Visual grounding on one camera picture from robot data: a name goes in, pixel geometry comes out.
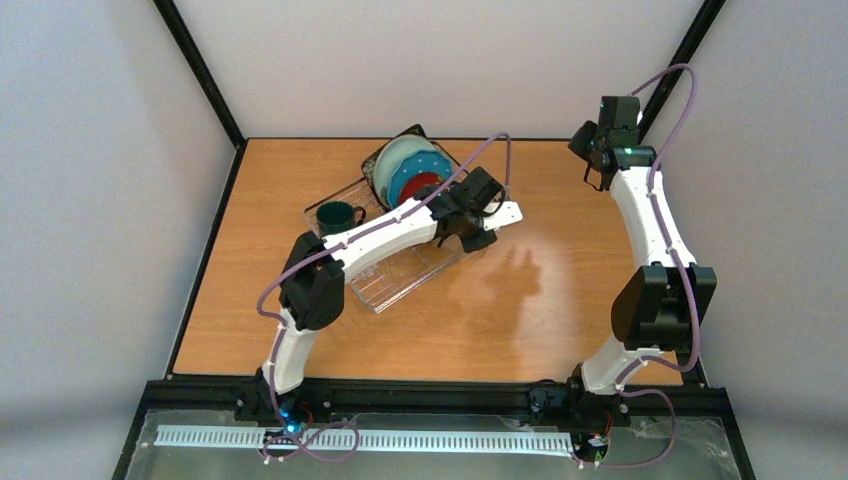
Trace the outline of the dark red plate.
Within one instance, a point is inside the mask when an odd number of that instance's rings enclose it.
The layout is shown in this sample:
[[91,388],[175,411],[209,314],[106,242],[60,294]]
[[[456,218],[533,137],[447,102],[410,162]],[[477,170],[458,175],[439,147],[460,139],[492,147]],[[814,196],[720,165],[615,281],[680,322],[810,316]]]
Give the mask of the dark red plate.
[[422,172],[410,178],[401,189],[398,195],[398,204],[404,203],[406,200],[413,198],[420,190],[425,187],[438,187],[444,181],[444,178],[434,172]]

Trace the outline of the blue polka dot plate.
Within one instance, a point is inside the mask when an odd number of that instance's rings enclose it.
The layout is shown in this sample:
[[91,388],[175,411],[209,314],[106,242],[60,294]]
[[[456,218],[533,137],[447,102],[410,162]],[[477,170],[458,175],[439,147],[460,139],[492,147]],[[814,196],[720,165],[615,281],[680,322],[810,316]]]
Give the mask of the blue polka dot plate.
[[407,157],[397,167],[391,177],[388,190],[388,200],[391,208],[396,208],[398,195],[403,185],[415,175],[422,172],[434,172],[448,179],[455,172],[456,164],[446,154],[439,150],[420,151]]

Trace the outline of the light green round plate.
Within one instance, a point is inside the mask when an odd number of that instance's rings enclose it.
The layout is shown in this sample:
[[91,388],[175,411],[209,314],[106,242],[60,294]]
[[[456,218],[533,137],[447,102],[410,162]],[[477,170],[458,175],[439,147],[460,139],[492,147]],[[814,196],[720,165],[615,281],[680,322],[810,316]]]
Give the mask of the light green round plate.
[[405,134],[389,141],[380,151],[374,164],[372,183],[383,206],[391,209],[388,190],[392,175],[398,165],[420,151],[433,151],[435,146],[425,137]]

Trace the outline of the wire metal dish rack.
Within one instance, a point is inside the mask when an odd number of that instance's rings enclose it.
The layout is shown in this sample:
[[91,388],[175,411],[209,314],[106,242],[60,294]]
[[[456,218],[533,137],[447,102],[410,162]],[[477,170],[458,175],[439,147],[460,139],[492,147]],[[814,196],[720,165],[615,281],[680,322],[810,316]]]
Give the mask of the wire metal dish rack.
[[[383,147],[363,160],[362,178],[308,206],[303,216],[313,232],[327,234],[318,221],[317,212],[326,204],[346,202],[357,210],[355,217],[375,220],[388,211],[381,189],[374,188],[377,161]],[[406,248],[365,269],[351,281],[351,288],[365,306],[379,313],[390,305],[439,275],[467,256],[459,239],[451,237],[440,244],[433,240]]]

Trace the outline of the dark green cup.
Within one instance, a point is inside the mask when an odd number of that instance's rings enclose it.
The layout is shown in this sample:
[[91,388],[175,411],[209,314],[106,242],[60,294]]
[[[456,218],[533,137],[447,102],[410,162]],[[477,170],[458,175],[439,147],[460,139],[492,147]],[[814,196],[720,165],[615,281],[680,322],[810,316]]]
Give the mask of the dark green cup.
[[352,230],[365,222],[367,211],[344,201],[331,201],[321,205],[315,214],[319,235],[326,237]]

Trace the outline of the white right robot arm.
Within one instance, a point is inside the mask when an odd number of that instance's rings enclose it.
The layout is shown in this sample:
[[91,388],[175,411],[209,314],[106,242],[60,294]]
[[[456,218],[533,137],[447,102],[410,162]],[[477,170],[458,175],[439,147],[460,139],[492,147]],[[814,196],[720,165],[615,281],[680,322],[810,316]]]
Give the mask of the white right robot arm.
[[607,420],[608,397],[655,363],[678,373],[696,367],[700,324],[717,287],[710,267],[686,247],[665,197],[660,159],[641,144],[640,101],[604,96],[595,121],[586,121],[569,148],[597,172],[624,220],[634,273],[611,306],[611,334],[568,381],[568,408],[579,422]]

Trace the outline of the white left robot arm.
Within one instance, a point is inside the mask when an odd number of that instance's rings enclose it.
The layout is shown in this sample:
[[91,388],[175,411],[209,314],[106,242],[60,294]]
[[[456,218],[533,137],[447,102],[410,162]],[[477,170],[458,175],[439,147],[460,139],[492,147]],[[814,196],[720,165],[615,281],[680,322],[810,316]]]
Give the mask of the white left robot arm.
[[343,233],[306,232],[281,274],[260,294],[257,313],[275,320],[269,354],[242,399],[250,414],[285,421],[305,380],[318,333],[345,308],[345,288],[364,271],[406,250],[452,237],[466,253],[488,248],[524,216],[505,185],[478,167],[462,180],[426,186],[393,210]]

